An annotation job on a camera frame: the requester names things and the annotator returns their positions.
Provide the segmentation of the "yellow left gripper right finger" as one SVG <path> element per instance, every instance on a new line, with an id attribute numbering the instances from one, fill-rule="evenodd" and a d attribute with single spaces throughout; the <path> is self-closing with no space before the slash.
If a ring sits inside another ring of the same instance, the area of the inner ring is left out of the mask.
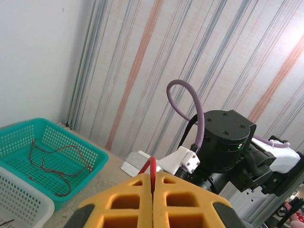
<path id="1" fill-rule="evenodd" d="M 165 172 L 156 173 L 153 228 L 246 228 L 223 197 Z"/>

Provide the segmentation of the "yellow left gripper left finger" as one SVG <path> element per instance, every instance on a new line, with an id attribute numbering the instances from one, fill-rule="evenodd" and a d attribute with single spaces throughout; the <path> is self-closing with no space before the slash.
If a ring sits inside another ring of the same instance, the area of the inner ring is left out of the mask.
<path id="1" fill-rule="evenodd" d="M 139 174 L 84 200 L 63 228 L 152 228 L 150 176 Z"/>

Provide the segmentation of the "teal plastic basket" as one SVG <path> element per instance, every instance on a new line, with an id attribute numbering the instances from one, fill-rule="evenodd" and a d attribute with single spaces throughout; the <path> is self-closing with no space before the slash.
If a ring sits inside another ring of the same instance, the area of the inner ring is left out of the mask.
<path id="1" fill-rule="evenodd" d="M 108 155 L 44 118 L 0 129 L 0 166 L 61 209 L 104 167 Z"/>

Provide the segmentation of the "white plastic basket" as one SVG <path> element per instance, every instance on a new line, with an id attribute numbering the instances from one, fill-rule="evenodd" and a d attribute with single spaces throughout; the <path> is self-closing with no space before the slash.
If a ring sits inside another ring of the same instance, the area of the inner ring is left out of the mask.
<path id="1" fill-rule="evenodd" d="M 54 209 L 49 197 L 0 167 L 0 228 L 42 228 Z"/>

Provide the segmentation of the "pink patterned object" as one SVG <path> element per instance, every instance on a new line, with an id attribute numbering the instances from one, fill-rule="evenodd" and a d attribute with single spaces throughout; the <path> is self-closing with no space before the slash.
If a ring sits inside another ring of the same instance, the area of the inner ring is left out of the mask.
<path id="1" fill-rule="evenodd" d="M 294 213 L 290 218 L 290 228 L 304 228 L 304 216 L 302 211 Z"/>

